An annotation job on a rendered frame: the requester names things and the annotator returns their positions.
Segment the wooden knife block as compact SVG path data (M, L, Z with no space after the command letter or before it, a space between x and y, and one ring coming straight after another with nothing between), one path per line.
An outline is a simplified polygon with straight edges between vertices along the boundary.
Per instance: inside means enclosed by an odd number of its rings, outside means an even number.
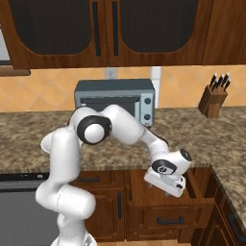
M199 102L198 110L200 113L206 118L218 118L219 111L228 96L227 88L230 84L229 73L221 74L220 77L214 73Z

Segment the small wooden drawer front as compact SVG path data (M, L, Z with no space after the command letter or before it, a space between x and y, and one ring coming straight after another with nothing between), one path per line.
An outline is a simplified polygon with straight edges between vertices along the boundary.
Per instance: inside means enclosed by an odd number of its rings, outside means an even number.
M100 176L100 183L81 183L79 178L96 178ZM83 171L79 177L71 182L81 188L121 187L129 182L129 172L126 170Z

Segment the wooden base cupboard door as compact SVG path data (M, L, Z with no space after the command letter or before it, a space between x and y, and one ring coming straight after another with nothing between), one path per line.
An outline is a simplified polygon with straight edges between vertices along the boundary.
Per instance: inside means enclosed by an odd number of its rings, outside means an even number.
M125 190L96 188L89 192L96 198L96 209L86 220L87 230L97 242L123 241L125 239ZM117 217L117 192L121 192L121 220Z

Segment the white wall socket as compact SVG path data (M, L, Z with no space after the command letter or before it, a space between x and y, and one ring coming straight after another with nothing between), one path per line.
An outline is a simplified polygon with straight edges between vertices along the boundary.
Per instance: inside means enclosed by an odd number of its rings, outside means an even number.
M105 69L105 78L107 80L114 80L117 78L116 68L115 67L107 67Z

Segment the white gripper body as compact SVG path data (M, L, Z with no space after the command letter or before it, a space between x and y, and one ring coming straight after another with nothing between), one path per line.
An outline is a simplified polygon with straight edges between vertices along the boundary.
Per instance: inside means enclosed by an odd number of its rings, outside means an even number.
M144 180L174 197L181 197L184 192L184 177L182 175L161 175L148 170Z

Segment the wooden corner base cupboards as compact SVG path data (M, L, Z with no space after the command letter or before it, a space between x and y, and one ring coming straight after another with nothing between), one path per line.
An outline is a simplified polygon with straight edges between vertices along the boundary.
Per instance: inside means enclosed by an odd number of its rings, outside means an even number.
M211 167L195 167L194 178L204 198L214 199L214 209L204 229L194 231L191 246L246 246L246 230Z

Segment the grey toaster oven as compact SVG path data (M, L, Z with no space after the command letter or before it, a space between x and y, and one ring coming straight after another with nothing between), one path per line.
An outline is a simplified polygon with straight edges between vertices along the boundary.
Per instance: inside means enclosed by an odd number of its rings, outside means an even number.
M155 89L150 79L81 80L74 90L75 107L102 111L116 104L146 127L155 122Z

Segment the wooden glass-panel cupboard door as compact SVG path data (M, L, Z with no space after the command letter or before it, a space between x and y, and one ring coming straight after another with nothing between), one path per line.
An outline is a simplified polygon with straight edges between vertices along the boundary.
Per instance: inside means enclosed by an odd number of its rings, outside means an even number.
M92 2L98 3L96 56ZM107 65L104 0L0 0L0 24L15 69Z
M118 56L112 1L117 1ZM105 0L110 66L190 65L203 59L213 0Z

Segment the open wooden drawer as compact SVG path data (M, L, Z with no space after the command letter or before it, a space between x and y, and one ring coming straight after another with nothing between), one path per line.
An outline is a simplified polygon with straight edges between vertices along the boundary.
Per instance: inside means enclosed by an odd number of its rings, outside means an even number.
M147 184L145 170L130 171L127 189L127 238L129 240L177 239L179 243L192 241L196 229L204 229L214 207L212 198L204 198L188 170L186 189L180 198L167 196L157 187ZM162 220L184 218L181 225L159 225Z

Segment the grey dishwasher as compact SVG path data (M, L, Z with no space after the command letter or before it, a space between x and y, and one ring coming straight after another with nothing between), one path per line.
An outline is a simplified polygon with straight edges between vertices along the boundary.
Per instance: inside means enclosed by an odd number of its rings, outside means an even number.
M58 215L35 199L48 173L0 174L0 246L50 246Z

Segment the plain wooden cupboard door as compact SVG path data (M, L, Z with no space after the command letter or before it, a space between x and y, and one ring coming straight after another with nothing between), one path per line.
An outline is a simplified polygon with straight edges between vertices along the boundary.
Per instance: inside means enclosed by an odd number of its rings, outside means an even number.
M246 0L213 0L203 65L246 64Z

